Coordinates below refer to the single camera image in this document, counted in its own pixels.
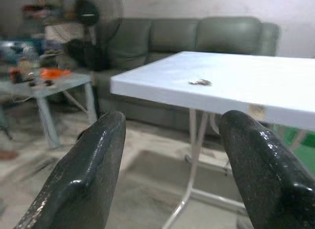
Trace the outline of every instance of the white table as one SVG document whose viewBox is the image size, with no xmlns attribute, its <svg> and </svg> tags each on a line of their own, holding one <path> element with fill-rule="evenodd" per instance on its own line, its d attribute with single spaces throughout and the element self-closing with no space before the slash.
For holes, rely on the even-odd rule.
<svg viewBox="0 0 315 229">
<path fill-rule="evenodd" d="M 49 87 L 44 84 L 29 87 L 28 82 L 13 84 L 9 79 L 3 79 L 0 80 L 0 92 L 11 95 L 28 96 L 36 99 L 46 140 L 49 147 L 53 149 L 59 147 L 60 142 L 46 98 L 59 92 L 66 92 L 66 90 L 80 85 L 84 85 L 88 119 L 89 123 L 93 124 L 97 118 L 95 113 L 94 96 L 91 87 L 91 77 L 89 75 L 71 73 L 68 76 L 55 79 L 54 85 Z"/>
<path fill-rule="evenodd" d="M 205 79 L 212 86 L 191 85 Z M 112 77 L 111 92 L 189 108 L 192 166 L 187 191 L 163 228 L 169 228 L 191 194 L 244 205 L 193 187 L 209 112 L 239 110 L 259 121 L 315 131 L 315 59 L 181 52 Z M 203 111 L 199 134 L 196 110 Z"/>
</svg>

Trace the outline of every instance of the floor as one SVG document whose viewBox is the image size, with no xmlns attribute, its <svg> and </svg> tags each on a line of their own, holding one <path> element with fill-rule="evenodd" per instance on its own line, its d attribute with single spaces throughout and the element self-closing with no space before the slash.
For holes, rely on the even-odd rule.
<svg viewBox="0 0 315 229">
<path fill-rule="evenodd" d="M 41 189 L 56 162 L 88 126 L 76 108 L 52 106 L 63 146 L 48 150 L 36 104 L 23 103 L 7 111 L 14 140 L 0 133 L 2 148 L 19 152 L 13 161 L 0 162 L 0 228 L 11 229 Z M 160 228 L 178 204 L 189 176 L 187 133 L 127 121 L 126 142 L 113 204 L 106 228 Z M 203 152 L 225 166 L 220 142 L 206 140 Z M 231 176 L 205 168 L 198 170 L 197 188 L 236 200 L 240 196 Z M 235 229 L 238 214 L 214 204 L 191 200 L 174 229 Z"/>
</svg>

